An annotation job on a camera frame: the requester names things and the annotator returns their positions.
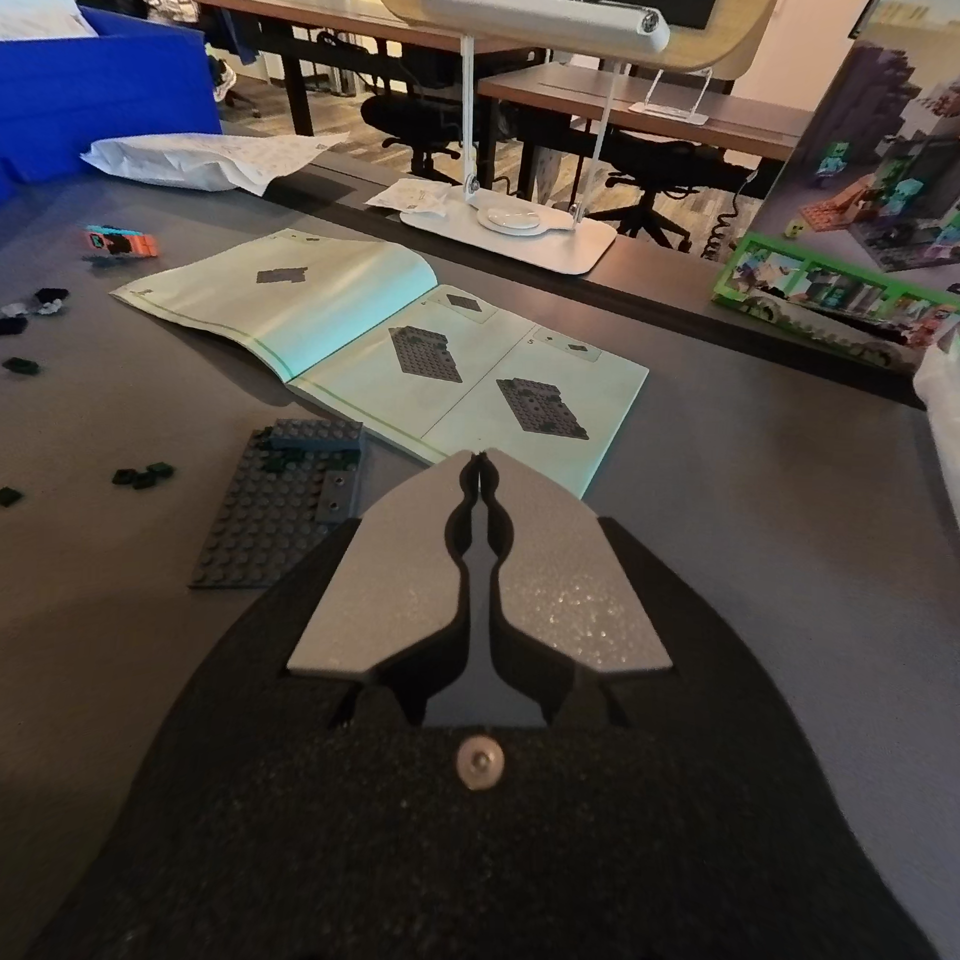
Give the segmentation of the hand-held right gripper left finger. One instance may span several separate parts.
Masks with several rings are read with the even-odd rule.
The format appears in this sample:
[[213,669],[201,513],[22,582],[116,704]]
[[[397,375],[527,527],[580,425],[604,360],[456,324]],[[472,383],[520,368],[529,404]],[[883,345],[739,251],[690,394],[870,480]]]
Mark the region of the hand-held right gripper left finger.
[[464,672],[479,457],[462,450],[364,513],[294,647],[295,676],[390,690],[406,719]]

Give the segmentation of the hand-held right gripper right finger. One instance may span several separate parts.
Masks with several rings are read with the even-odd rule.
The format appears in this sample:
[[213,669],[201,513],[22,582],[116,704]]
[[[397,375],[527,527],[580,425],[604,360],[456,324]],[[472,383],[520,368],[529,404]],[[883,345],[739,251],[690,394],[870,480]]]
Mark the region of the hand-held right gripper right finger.
[[494,670],[546,724],[578,687],[665,675],[673,660],[599,516],[578,496],[498,449],[479,462]]

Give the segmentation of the grey desk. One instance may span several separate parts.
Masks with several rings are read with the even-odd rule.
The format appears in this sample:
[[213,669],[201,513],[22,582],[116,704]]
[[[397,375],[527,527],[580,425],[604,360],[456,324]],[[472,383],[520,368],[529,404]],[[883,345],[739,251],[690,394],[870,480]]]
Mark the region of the grey desk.
[[[2,958],[20,958],[101,846],[157,728],[256,591],[187,579],[249,434],[316,416],[241,348],[155,321],[130,277],[285,228],[347,238],[346,189],[283,197],[100,174],[2,208],[2,305],[70,291],[2,338]],[[86,225],[150,234],[94,263]],[[790,701],[862,846],[958,958],[958,533],[924,413],[709,342],[652,307],[604,310],[429,254],[442,283],[650,374],[586,501],[736,630]],[[116,471],[175,468],[149,488]]]

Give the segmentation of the white desk lamp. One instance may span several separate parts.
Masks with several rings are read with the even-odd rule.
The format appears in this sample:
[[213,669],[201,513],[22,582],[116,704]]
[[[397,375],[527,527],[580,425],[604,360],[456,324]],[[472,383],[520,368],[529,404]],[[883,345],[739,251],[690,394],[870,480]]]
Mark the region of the white desk lamp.
[[516,42],[611,59],[616,67],[664,52],[670,27],[652,6],[573,1],[386,1],[409,26],[436,27],[460,41],[462,184],[426,209],[399,210],[417,230],[571,277],[593,270],[615,241],[612,227],[479,185],[474,155],[475,42]]

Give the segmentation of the small grey plate brick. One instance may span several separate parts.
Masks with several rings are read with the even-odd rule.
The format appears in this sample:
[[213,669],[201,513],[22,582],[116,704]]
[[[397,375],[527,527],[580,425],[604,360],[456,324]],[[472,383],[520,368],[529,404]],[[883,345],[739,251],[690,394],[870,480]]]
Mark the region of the small grey plate brick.
[[333,526],[354,517],[359,490],[359,470],[327,468],[322,476],[315,520],[318,524]]

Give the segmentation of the dark grey brick baseplate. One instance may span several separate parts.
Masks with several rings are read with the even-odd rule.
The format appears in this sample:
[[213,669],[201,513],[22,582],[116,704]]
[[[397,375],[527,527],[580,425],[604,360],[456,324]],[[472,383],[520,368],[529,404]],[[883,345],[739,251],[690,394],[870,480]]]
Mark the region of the dark grey brick baseplate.
[[[357,515],[367,434],[363,450],[274,450],[265,442],[272,425],[253,432],[246,442],[199,551],[187,583],[190,590],[269,588]],[[354,516],[333,526],[317,523],[325,470],[350,466],[359,471]]]

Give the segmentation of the blue grey plate brick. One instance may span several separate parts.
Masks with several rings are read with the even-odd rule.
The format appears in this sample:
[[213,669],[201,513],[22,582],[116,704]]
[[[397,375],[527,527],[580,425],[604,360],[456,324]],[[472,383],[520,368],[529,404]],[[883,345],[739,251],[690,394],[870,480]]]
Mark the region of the blue grey plate brick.
[[366,446],[366,432],[362,423],[336,416],[282,418],[270,426],[265,443],[271,450],[357,451]]

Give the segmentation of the open instruction booklet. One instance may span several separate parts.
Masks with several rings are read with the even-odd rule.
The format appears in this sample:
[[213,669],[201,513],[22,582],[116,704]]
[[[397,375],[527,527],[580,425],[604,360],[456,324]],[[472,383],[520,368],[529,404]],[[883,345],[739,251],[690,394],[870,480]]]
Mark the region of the open instruction booklet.
[[501,450],[581,498],[649,369],[438,281],[396,243],[283,229],[111,293],[244,348],[426,464]]

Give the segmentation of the white plastic bag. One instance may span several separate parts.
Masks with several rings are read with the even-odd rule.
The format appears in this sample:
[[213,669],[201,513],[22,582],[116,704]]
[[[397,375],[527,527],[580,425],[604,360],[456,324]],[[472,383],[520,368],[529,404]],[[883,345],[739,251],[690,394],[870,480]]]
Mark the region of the white plastic bag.
[[74,1],[1,1],[1,42],[96,37]]
[[959,339],[952,332],[930,346],[914,376],[914,390],[926,408],[943,486],[959,522]]

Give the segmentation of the small white paper slip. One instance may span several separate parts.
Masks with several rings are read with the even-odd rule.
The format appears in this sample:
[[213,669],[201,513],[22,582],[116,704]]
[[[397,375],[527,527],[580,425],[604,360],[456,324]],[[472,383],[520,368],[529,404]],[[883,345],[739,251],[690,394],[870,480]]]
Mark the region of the small white paper slip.
[[418,177],[402,177],[365,200],[369,208],[444,218],[450,184]]

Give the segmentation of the orange teal brick figure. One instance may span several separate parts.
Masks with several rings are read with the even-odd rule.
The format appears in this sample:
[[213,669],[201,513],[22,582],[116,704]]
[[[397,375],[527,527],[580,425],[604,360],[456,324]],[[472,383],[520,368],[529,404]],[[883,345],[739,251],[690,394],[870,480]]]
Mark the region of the orange teal brick figure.
[[88,246],[85,259],[94,263],[156,259],[160,256],[157,240],[142,231],[106,224],[87,224],[82,228]]

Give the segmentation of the black office chair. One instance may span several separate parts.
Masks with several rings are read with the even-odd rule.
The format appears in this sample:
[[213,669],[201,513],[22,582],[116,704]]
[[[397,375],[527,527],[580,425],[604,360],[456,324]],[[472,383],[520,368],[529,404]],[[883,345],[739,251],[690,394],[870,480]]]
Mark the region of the black office chair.
[[678,250],[683,254],[691,250],[690,232],[657,212],[656,198],[663,194],[685,199],[701,188],[738,193],[759,173],[726,162],[724,151],[716,147],[688,141],[656,143],[621,131],[605,141],[601,160],[612,169],[606,187],[633,186],[640,190],[641,197],[631,206],[590,212],[589,218],[617,222],[617,233],[631,238],[645,232],[666,249],[671,249],[666,234],[677,234]]
[[459,185],[453,177],[439,172],[434,166],[434,155],[445,154],[458,161],[461,154],[450,149],[453,142],[462,142],[461,109],[422,96],[384,92],[369,96],[360,106],[361,118],[386,138],[384,148],[396,145],[411,151],[410,172],[414,177]]

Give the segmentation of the crumpled white paper bag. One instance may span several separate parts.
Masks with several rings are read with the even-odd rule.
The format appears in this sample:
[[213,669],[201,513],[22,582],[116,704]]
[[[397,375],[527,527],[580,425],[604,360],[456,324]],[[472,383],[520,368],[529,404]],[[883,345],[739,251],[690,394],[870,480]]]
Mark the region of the crumpled white paper bag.
[[273,180],[302,170],[346,139],[346,133],[148,134],[95,141],[80,158],[104,174],[148,186],[205,192],[238,188],[261,197]]

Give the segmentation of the clear acrylic stand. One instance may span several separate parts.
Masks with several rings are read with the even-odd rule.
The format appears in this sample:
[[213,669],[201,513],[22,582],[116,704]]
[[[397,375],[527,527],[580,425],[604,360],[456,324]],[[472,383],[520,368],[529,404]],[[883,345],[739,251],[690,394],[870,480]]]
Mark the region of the clear acrylic stand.
[[[655,91],[661,84],[662,78],[665,76],[671,79],[682,79],[687,82],[692,82],[692,88],[694,90],[698,90],[698,95],[695,102],[693,102],[690,107],[680,107],[666,102],[654,101]],[[631,103],[629,106],[629,111],[633,114],[648,114],[662,119],[670,119],[683,122],[688,125],[702,127],[708,122],[710,117],[708,114],[703,113],[700,110],[700,107],[704,100],[705,94],[709,90],[713,78],[714,69],[712,67],[706,67],[687,73],[659,69],[655,72],[654,78],[652,79],[643,100]]]

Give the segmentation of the toy brick set box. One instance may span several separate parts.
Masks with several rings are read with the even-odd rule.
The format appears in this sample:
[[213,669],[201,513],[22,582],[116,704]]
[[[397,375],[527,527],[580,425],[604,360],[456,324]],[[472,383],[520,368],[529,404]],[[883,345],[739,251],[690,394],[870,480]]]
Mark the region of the toy brick set box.
[[958,322],[959,4],[871,2],[713,301],[913,377]]

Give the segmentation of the brown wooden table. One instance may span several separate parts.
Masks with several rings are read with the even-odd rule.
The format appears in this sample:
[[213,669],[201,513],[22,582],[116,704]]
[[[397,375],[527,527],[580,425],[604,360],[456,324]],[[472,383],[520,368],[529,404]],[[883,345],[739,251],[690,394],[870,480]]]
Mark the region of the brown wooden table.
[[381,2],[209,1],[239,52],[279,58],[294,132],[313,134],[303,64],[341,69],[407,87],[460,78],[461,39],[436,26],[409,26]]
[[608,95],[612,95],[608,125],[664,141],[687,141],[733,151],[759,159],[759,172],[745,192],[764,199],[790,159],[813,113],[778,103],[706,92],[696,109],[705,115],[702,125],[686,117],[671,118],[638,112],[651,82],[644,78],[617,76],[557,62],[482,78],[477,93],[499,105],[518,109],[517,138],[527,158],[534,147],[548,147],[570,154],[582,152],[581,132],[571,119],[580,117],[595,126],[602,118]]

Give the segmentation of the wooden framed dark screen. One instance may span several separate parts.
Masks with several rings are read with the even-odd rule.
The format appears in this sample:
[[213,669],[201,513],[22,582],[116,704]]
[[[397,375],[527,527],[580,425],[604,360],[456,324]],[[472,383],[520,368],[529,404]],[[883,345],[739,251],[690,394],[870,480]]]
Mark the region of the wooden framed dark screen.
[[573,1],[385,1],[413,26],[459,37],[594,56],[665,71],[691,73],[730,62],[738,77],[762,39],[774,2],[721,1],[702,30],[672,27],[666,7]]

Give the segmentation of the blue plastic bin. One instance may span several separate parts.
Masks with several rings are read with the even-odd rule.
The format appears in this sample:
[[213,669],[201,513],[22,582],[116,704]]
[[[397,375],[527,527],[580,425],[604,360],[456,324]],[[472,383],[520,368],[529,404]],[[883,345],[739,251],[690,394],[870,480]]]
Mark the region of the blue plastic bin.
[[79,10],[93,37],[1,43],[2,202],[84,172],[101,139],[221,133],[201,33]]

